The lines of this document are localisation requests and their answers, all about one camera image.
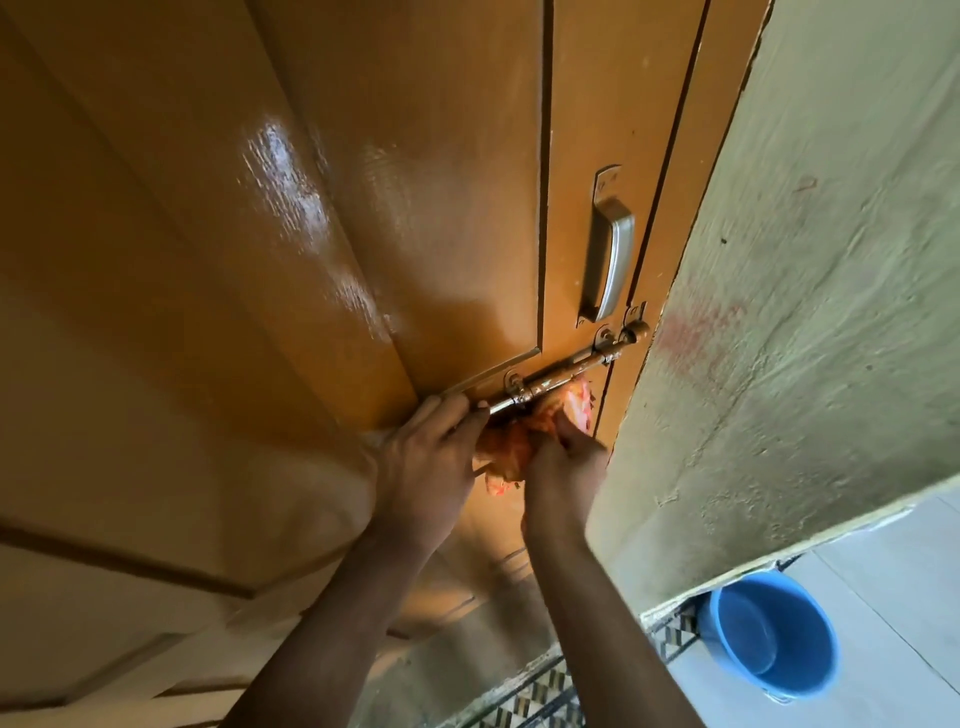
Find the brown wooden door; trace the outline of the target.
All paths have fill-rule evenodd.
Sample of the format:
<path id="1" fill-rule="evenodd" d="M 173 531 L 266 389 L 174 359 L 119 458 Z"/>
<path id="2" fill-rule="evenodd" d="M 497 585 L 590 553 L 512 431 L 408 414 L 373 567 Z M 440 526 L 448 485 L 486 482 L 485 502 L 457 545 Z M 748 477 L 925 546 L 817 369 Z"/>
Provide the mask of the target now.
<path id="1" fill-rule="evenodd" d="M 424 396 L 654 332 L 774 1 L 0 0 L 0 728 L 216 725 Z"/>

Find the person's right forearm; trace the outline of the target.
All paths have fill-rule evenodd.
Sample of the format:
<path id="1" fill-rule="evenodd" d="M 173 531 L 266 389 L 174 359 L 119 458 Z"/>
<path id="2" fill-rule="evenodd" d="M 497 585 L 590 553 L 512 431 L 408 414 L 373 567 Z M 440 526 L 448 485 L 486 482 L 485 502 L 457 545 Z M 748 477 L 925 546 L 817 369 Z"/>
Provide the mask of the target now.
<path id="1" fill-rule="evenodd" d="M 585 533 L 531 517 L 523 533 L 586 728 L 706 728 Z"/>

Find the person's left hand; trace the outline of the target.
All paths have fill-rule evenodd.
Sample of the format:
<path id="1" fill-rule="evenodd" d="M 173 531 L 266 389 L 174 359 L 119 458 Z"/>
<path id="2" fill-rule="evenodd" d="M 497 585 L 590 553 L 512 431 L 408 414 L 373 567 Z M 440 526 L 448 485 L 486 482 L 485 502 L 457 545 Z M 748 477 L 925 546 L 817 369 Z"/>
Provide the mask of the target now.
<path id="1" fill-rule="evenodd" d="M 446 540 L 474 487 L 474 450 L 405 438 L 402 424 L 377 458 L 371 528 L 431 555 Z"/>

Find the person's right hand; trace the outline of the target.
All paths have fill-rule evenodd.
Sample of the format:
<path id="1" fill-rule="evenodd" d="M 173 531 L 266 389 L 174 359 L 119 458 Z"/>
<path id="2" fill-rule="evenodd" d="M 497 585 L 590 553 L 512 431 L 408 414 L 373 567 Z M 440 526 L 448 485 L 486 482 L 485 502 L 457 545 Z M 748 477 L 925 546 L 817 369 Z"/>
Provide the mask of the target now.
<path id="1" fill-rule="evenodd" d="M 606 466 L 572 461 L 558 438 L 533 432 L 533 456 L 524 476 L 521 530 L 532 554 L 586 543 L 589 516 L 606 479 Z"/>

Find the orange cleaning cloth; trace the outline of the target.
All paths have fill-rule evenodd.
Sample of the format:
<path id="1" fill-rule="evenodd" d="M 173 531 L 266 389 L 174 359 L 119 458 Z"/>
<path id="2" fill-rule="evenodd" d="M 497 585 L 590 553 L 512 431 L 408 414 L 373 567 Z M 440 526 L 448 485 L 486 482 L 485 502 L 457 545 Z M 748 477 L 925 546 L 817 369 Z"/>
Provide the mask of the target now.
<path id="1" fill-rule="evenodd" d="M 557 412 L 562 412 L 579 431 L 591 434 L 594 402 L 590 380 L 580 373 L 536 398 L 527 413 L 485 429 L 476 445 L 474 459 L 482 466 L 486 492 L 503 496 L 521 487 L 534 454 L 531 433 L 542 432 L 556 439 Z"/>

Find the blue plastic bucket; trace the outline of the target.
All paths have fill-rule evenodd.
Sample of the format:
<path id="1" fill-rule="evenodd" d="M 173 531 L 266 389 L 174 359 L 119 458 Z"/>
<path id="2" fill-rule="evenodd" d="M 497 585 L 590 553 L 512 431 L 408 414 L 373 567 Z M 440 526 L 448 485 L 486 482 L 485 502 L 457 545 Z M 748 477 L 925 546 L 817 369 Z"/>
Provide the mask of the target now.
<path id="1" fill-rule="evenodd" d="M 704 596 L 695 613 L 711 657 L 779 703 L 821 697 L 835 683 L 834 624 L 799 582 L 777 569 L 745 575 Z"/>

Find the person's left forearm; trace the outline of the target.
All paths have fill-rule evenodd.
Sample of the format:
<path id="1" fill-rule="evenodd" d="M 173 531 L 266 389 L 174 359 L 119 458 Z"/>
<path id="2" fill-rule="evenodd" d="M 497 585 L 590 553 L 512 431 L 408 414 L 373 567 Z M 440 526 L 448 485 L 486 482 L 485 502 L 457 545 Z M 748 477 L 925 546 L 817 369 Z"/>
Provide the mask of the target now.
<path id="1" fill-rule="evenodd" d="M 377 516 L 220 728 L 348 728 L 389 626 L 449 532 Z"/>

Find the metal sliding door bolt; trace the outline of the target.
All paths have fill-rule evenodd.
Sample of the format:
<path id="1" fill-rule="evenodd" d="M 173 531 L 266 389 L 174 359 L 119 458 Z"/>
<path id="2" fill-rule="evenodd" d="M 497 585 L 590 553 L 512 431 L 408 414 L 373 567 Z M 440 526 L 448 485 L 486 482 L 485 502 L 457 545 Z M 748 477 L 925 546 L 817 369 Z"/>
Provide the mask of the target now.
<path id="1" fill-rule="evenodd" d="M 602 324 L 594 331 L 589 346 L 536 370 L 524 371 L 520 365 L 511 366 L 499 379 L 494 374 L 482 380 L 471 393 L 476 395 L 478 404 L 486 405 L 493 418 L 503 412 L 528 409 L 532 403 L 582 374 L 597 367 L 609 367 L 630 347 L 648 343 L 652 334 L 651 326 L 641 319 L 627 321 L 619 328 Z"/>

